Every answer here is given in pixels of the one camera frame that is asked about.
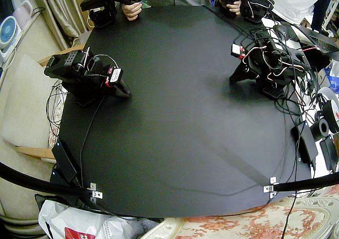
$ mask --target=white sticker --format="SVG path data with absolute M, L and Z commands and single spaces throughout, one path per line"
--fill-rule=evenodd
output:
M 116 68 L 113 71 L 110 83 L 114 83 L 114 82 L 118 81 L 119 76 L 120 76 L 120 72 L 121 72 L 121 68 Z
M 236 45 L 236 44 L 232 44 L 232 52 L 240 55 L 240 46 Z

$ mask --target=red label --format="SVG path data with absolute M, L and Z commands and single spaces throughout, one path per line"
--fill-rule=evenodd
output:
M 95 235 L 76 232 L 68 227 L 65 227 L 66 239 L 95 239 Z

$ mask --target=metal clamp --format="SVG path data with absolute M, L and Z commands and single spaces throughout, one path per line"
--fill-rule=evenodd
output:
M 270 199 L 272 199 L 276 195 L 276 191 L 274 191 L 274 185 L 278 184 L 276 177 L 270 178 L 270 184 L 271 185 L 264 186 L 264 193 L 270 193 Z
M 103 198 L 103 193 L 96 191 L 96 183 L 91 182 L 91 187 L 89 188 L 89 190 L 92 190 L 92 198 Z

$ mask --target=black pipe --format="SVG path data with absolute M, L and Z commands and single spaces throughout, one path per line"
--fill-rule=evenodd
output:
M 273 191 L 311 190 L 339 184 L 339 172 L 322 177 L 297 182 L 279 183 L 273 186 Z
M 55 183 L 46 182 L 29 175 L 20 173 L 0 162 L 0 177 L 8 182 L 31 190 L 42 191 L 56 195 L 68 195 L 74 197 L 90 197 L 91 190 L 83 188 L 71 188 Z

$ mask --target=black table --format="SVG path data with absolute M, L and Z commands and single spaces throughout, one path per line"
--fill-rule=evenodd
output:
M 290 177 L 289 115 L 254 81 L 229 84 L 237 35 L 206 8 L 187 6 L 146 9 L 134 22 L 118 16 L 92 32 L 86 46 L 112 56 L 132 91 L 127 100 L 104 100 L 85 144 L 84 179 L 103 192 L 98 205 L 147 217 L 224 214 L 267 203 L 270 177 Z M 99 102 L 74 101 L 67 97 L 60 139 L 79 163 Z M 297 180 L 309 178 L 309 166 L 298 162 Z

